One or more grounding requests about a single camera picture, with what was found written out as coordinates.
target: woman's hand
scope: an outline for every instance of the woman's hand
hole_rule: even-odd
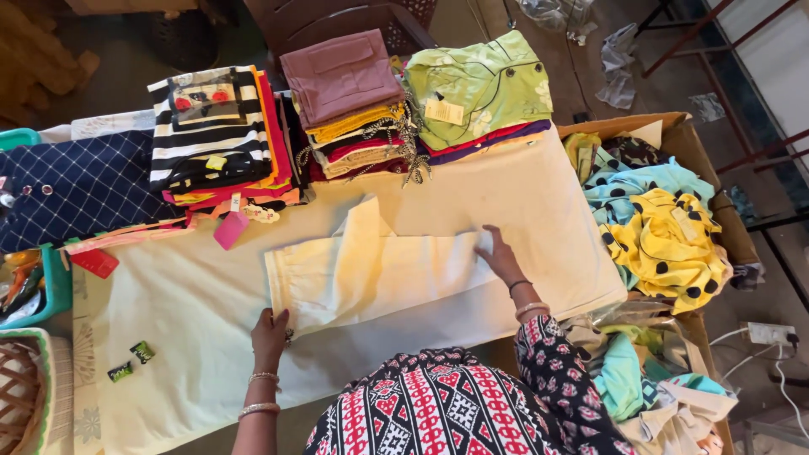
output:
[[[286,323],[290,310],[285,309],[273,318],[273,309],[264,308],[258,318],[256,328],[250,332],[253,353],[256,355],[256,373],[278,373],[278,362],[286,345]]]
[[[500,228],[490,224],[484,224],[483,228],[492,233],[492,253],[489,254],[488,251],[478,247],[475,247],[475,253],[477,253],[480,257],[483,257],[483,259],[489,264],[489,267],[492,268],[492,271],[498,277],[500,277],[500,279],[506,282],[506,286],[511,286],[512,284],[525,279],[525,275],[519,268],[519,264],[517,263],[517,258],[514,256],[514,252],[511,251],[511,247],[503,241],[503,237],[500,234]]]

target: chair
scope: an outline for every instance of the chair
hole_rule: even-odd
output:
[[[429,23],[434,1],[404,1]],[[390,55],[410,55],[438,47],[425,28],[402,5],[384,0],[244,0],[269,49],[276,74],[280,56],[339,36],[378,28]]]

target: yellow polka dot fabric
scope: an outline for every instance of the yellow polka dot fabric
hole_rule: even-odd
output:
[[[708,303],[726,268],[710,238],[722,227],[691,194],[656,188],[629,200],[635,215],[625,226],[599,226],[612,260],[640,278],[647,296],[676,297],[672,314]]]

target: navy blue checked fabric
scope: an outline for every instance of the navy blue checked fabric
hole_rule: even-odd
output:
[[[150,131],[127,131],[0,153],[0,176],[11,179],[17,197],[0,225],[0,250],[184,216],[184,209],[149,192],[151,149]],[[45,194],[44,185],[53,193]],[[29,195],[22,194],[26,186]]]

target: clothing hanger tag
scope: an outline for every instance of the clothing hanger tag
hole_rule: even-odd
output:
[[[225,163],[227,163],[226,158],[214,155],[208,158],[208,162],[205,163],[205,167],[208,169],[213,169],[214,171],[221,171],[222,166],[224,166]]]
[[[691,242],[697,238],[697,230],[691,225],[691,220],[688,218],[688,214],[685,213],[685,210],[675,207],[674,210],[671,211],[671,216],[673,216],[680,225],[680,229],[683,230],[683,235],[686,240]]]
[[[242,235],[244,229],[247,229],[250,220],[244,213],[240,211],[232,211],[227,214],[225,219],[219,224],[219,227],[214,231],[214,239],[225,250],[231,249],[234,243]]]
[[[100,249],[91,249],[83,253],[71,254],[70,261],[88,272],[107,279],[118,267],[118,260]]]
[[[242,194],[237,191],[231,194],[231,211],[239,211],[239,206],[242,202]]]
[[[463,125],[464,106],[430,98],[427,100],[427,106],[424,108],[424,117],[446,121],[455,125]]]
[[[242,213],[244,213],[248,219],[254,219],[262,223],[275,223],[281,219],[281,216],[275,210],[265,209],[264,207],[254,206],[252,204],[247,204],[242,207]]]

